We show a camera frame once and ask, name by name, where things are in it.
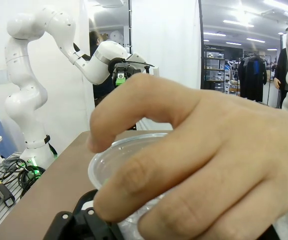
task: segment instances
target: ceiling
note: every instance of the ceiling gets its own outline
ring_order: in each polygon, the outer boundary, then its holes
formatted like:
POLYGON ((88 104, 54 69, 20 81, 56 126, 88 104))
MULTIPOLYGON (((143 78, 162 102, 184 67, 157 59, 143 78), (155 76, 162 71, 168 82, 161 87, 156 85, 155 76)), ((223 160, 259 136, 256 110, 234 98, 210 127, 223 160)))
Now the ceiling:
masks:
MULTIPOLYGON (((288 0, 278 1, 288 5, 288 0)), ((283 14, 283 10, 265 4, 264 0, 201 0, 201 2, 204 32, 226 35, 204 35, 204 39, 210 41, 205 44, 240 47, 253 51, 280 48, 278 33, 284 33, 288 27, 288 17, 283 14), (248 19, 248 23, 254 27, 223 22, 224 20, 240 22, 243 19, 248 19), (266 43, 249 41, 246 40, 247 38, 262 40, 266 43), (234 46, 226 42, 242 45, 234 46)))
POLYGON ((122 7, 104 8, 98 5, 96 0, 88 0, 90 30, 112 30, 128 26, 128 0, 124 0, 122 7))

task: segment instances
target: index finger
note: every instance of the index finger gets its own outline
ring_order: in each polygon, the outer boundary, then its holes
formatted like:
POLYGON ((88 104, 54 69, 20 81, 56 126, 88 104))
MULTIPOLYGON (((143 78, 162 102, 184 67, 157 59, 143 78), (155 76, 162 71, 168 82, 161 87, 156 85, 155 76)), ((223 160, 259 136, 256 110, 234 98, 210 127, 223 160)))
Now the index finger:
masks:
POLYGON ((109 94, 90 118, 88 146, 99 153, 142 118, 176 128, 193 111, 201 91, 149 74, 136 74, 109 94))

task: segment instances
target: clear plastic cup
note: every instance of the clear plastic cup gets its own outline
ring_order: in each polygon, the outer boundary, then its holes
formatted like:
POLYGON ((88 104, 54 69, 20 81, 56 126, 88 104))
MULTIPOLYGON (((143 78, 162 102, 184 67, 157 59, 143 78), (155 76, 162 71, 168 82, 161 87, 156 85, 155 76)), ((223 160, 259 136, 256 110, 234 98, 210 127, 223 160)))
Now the clear plastic cup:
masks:
MULTIPOLYGON (((114 142, 106 151, 96 154, 91 160, 88 167, 90 181, 95 188, 100 189, 133 154, 166 135, 166 133, 145 134, 114 142)), ((163 195, 149 201, 145 206, 118 224, 125 240, 143 239, 138 233, 137 222, 139 218, 156 205, 161 198, 163 198, 163 195)))

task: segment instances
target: human hand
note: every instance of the human hand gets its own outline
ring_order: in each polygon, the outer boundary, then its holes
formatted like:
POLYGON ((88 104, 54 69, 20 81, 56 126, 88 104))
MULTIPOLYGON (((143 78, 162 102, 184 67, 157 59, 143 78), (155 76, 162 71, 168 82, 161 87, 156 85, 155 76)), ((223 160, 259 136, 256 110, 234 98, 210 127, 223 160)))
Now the human hand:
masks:
POLYGON ((288 112, 137 74, 94 110, 90 149, 104 151, 142 117, 174 131, 100 189, 102 219, 120 222, 171 188, 140 219, 143 238, 254 240, 288 212, 288 112))
POLYGON ((274 84, 275 84, 275 87, 276 87, 277 89, 279 89, 280 80, 278 80, 277 78, 274 78, 274 84))

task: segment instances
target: brown table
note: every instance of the brown table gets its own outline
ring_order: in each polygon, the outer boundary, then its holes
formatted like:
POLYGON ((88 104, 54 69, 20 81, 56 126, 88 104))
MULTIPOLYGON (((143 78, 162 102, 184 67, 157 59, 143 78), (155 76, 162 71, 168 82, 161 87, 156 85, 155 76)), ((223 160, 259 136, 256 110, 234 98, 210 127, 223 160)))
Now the brown table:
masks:
MULTIPOLYGON (((162 132, 127 131, 117 139, 162 132)), ((0 240, 43 239, 58 212, 72 212, 80 197, 94 189, 87 173, 94 156, 85 144, 88 134, 80 134, 14 206, 0 225, 0 240)))

